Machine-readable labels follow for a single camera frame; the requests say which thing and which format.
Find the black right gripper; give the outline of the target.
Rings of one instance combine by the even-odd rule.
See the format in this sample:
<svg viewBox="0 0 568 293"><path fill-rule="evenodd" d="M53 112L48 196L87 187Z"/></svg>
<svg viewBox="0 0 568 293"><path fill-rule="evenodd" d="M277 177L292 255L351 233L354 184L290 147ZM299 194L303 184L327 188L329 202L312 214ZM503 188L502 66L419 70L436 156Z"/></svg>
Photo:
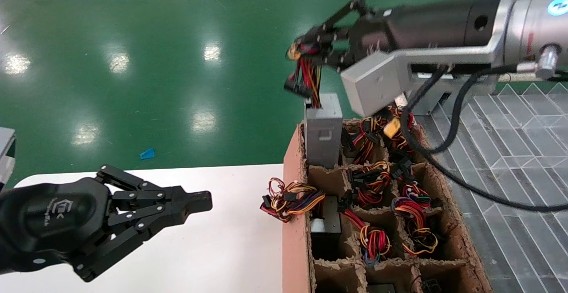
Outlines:
<svg viewBox="0 0 568 293"><path fill-rule="evenodd" d="M443 0L429 4L379 8L366 0L349 0L322 24L298 36L286 58L339 72L376 51L472 48L489 43L501 0ZM349 14L351 25L337 24ZM333 42L348 40L349 49Z"/></svg>

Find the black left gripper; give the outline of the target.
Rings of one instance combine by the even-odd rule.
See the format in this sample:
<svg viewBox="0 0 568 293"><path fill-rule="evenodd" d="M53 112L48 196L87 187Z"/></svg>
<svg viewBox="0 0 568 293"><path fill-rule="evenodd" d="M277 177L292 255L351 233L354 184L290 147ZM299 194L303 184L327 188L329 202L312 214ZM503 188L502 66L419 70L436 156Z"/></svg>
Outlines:
<svg viewBox="0 0 568 293"><path fill-rule="evenodd" d="M103 184L119 190L111 197ZM117 208L136 210L107 215L110 197ZM207 190L158 186L110 165L97 172L97 182L81 178L4 190L1 272L33 272L71 262L75 273L90 282L164 228L212 208Z"/></svg>

